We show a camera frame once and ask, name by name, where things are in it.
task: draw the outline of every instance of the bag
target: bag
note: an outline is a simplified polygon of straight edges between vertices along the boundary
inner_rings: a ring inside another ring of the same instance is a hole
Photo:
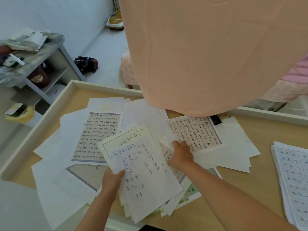
[[[94,73],[98,69],[98,61],[94,58],[78,56],[74,62],[82,74],[87,72]]]

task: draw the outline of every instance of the floor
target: floor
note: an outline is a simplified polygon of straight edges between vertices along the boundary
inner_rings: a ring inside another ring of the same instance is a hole
[[[94,41],[83,57],[95,58],[98,70],[86,75],[87,82],[106,86],[125,87],[120,76],[121,57],[127,50],[125,30],[106,28]]]

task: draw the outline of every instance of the table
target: table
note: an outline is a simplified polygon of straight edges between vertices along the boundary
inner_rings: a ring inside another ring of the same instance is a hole
[[[86,108],[89,98],[119,97],[123,96],[122,94],[133,94],[134,97],[128,96],[131,100],[142,98],[142,93],[136,90],[118,89],[118,94],[114,94],[112,92],[116,89],[113,88],[107,88],[104,89],[107,92],[101,92],[99,88],[101,86],[99,85],[84,82],[78,82],[78,84],[75,87],[69,84],[64,92],[65,95],[62,93],[60,100],[56,101],[57,104],[53,104],[47,111],[44,119],[29,134],[27,141],[22,143],[15,156],[12,157],[11,162],[7,164],[4,170],[0,171],[3,179],[35,188],[31,166],[40,161],[41,158],[33,153],[33,150],[60,127],[60,117],[62,115]],[[167,114],[169,118],[180,116],[179,113],[170,110],[167,111]],[[245,191],[279,216],[285,218],[277,171],[270,152],[270,145],[273,141],[279,141],[297,147],[308,148],[308,127],[249,116],[233,116],[258,148],[261,155],[251,158],[251,173],[222,167],[217,167],[218,171],[224,180]],[[28,151],[28,154],[24,158],[18,157],[19,153],[21,154],[25,151]],[[15,165],[19,162],[16,168],[12,166],[14,161]],[[111,212],[125,217],[119,199],[114,202]],[[202,197],[175,210],[171,217],[161,217],[158,214],[145,218],[143,222],[167,231],[224,230]]]

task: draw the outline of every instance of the wooden table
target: wooden table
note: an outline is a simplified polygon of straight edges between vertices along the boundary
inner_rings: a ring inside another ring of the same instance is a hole
[[[54,119],[51,120],[49,126],[45,128],[44,134],[37,139],[37,143],[33,145],[32,150],[38,147],[60,127],[61,116],[86,108],[89,98],[119,96],[121,95],[82,88],[75,89],[71,93],[70,98],[66,101],[66,104],[54,115]],[[167,113],[169,118],[180,116],[179,113],[174,111],[167,111]],[[277,171],[270,152],[270,145],[273,141],[278,141],[297,147],[308,148],[308,127],[248,116],[234,116],[250,140],[258,148],[261,155],[250,159],[252,166],[251,173],[244,173],[222,167],[217,167],[217,169],[224,180],[245,191],[268,206],[278,215],[285,218],[282,195]],[[39,156],[30,152],[10,180],[20,185],[35,188],[31,166],[40,160],[41,158]],[[113,204],[112,212],[125,217],[119,199]],[[160,214],[158,214],[145,218],[143,222],[167,231],[224,230],[202,197],[175,210],[171,217],[161,217]]]

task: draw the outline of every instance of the shelf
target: shelf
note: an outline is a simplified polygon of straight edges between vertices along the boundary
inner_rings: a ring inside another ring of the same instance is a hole
[[[55,85],[55,83],[61,78],[61,76],[66,72],[67,68],[65,69],[62,69],[62,70],[44,70],[45,73],[49,76],[50,78],[50,83],[42,88],[41,90],[44,92],[44,93],[47,93],[51,87],[53,85]]]
[[[25,85],[22,89],[17,91],[11,100],[17,103],[36,105],[41,99],[42,97],[39,94],[36,94],[28,85]]]

